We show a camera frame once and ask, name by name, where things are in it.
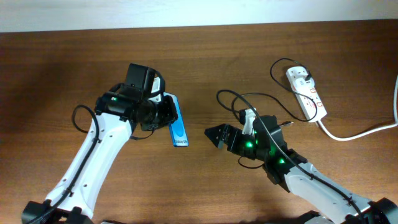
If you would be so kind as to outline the blue Samsung Galaxy smartphone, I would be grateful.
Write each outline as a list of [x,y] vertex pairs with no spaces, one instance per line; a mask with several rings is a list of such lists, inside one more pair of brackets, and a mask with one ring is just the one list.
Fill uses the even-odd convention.
[[180,105],[178,103],[178,98],[170,93],[164,93],[164,95],[171,96],[173,99],[173,103],[176,108],[177,112],[177,120],[174,121],[172,124],[169,125],[169,131],[170,131],[170,136],[172,139],[172,143],[174,147],[188,147],[189,146],[189,141],[187,137],[187,133],[185,130],[185,125],[183,123],[183,117],[180,111]]

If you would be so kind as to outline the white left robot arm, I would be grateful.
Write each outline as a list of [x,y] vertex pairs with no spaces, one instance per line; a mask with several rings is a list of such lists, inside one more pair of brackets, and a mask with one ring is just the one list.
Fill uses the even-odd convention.
[[95,108],[78,105],[92,118],[86,138],[68,170],[44,202],[30,201],[23,223],[91,223],[101,186],[119,151],[134,136],[136,127],[153,134],[168,127],[175,147],[187,147],[178,99],[165,92],[157,70],[130,64],[126,79],[99,97]]

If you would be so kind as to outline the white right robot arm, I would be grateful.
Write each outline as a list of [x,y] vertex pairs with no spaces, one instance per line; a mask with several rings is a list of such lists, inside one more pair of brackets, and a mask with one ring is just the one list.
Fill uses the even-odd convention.
[[252,133],[228,124],[205,130],[218,148],[262,161],[269,180],[311,203],[317,213],[304,217],[309,223],[397,223],[397,205],[387,198],[374,202],[356,195],[324,176],[306,158],[288,148],[275,116],[251,122]]

